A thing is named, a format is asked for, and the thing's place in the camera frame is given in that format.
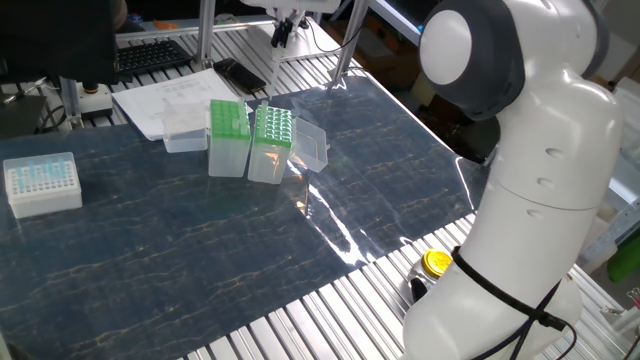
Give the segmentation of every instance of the smartphone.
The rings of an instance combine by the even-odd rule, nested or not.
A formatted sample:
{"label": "smartphone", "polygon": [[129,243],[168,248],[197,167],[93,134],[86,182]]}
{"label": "smartphone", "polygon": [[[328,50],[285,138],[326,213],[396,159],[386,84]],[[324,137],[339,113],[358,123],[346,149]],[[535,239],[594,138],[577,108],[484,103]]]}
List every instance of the smartphone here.
{"label": "smartphone", "polygon": [[213,69],[247,94],[264,89],[267,83],[234,59],[224,59],[213,64]]}

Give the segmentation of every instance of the metal pole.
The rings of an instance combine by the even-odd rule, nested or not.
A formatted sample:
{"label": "metal pole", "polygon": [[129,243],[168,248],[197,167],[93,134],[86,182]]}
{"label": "metal pole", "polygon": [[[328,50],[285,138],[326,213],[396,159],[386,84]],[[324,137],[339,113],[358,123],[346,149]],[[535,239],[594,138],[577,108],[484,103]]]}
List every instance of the metal pole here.
{"label": "metal pole", "polygon": [[80,113],[80,102],[78,100],[78,88],[75,80],[60,77],[60,92],[62,93],[62,105],[67,121],[72,129],[84,127],[82,114]]}
{"label": "metal pole", "polygon": [[360,28],[364,17],[369,10],[369,0],[355,0],[353,4],[353,11],[351,12],[351,18],[349,19],[349,26],[347,27],[347,33],[344,35],[344,41],[342,42],[343,48],[338,55],[338,65],[333,69],[333,81],[336,81],[342,77],[353,58],[353,52],[356,50],[358,44],[358,37],[360,36]]}
{"label": "metal pole", "polygon": [[198,53],[194,59],[196,64],[208,67],[212,64],[211,38],[213,37],[213,20],[216,17],[216,1],[200,0],[200,28],[198,29]]}

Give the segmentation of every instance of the pipette tip box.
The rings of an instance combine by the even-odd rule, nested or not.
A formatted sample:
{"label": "pipette tip box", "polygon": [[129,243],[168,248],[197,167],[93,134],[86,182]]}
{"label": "pipette tip box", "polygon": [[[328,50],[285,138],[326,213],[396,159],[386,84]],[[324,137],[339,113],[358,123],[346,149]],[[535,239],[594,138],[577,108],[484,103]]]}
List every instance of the pipette tip box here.
{"label": "pipette tip box", "polygon": [[82,207],[72,153],[4,161],[7,198],[16,219]]}
{"label": "pipette tip box", "polygon": [[211,100],[209,176],[242,177],[251,147],[244,101]]}
{"label": "pipette tip box", "polygon": [[249,161],[251,181],[280,184],[291,155],[295,122],[291,111],[263,101],[256,109],[253,147]]}

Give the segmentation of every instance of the clear plastic box lid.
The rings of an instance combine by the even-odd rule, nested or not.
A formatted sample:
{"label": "clear plastic box lid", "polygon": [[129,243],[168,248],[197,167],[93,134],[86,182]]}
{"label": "clear plastic box lid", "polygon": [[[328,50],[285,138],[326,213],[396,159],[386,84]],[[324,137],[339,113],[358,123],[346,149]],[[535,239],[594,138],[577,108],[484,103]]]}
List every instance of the clear plastic box lid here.
{"label": "clear plastic box lid", "polygon": [[295,139],[289,159],[307,169],[320,172],[327,166],[327,134],[321,128],[295,118]]}

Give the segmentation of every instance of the computer monitor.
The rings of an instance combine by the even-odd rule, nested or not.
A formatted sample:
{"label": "computer monitor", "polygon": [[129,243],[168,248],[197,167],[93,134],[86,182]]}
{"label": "computer monitor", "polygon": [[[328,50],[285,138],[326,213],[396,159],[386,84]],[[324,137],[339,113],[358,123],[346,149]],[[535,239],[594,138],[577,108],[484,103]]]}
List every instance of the computer monitor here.
{"label": "computer monitor", "polygon": [[115,84],[111,0],[0,0],[0,83]]}

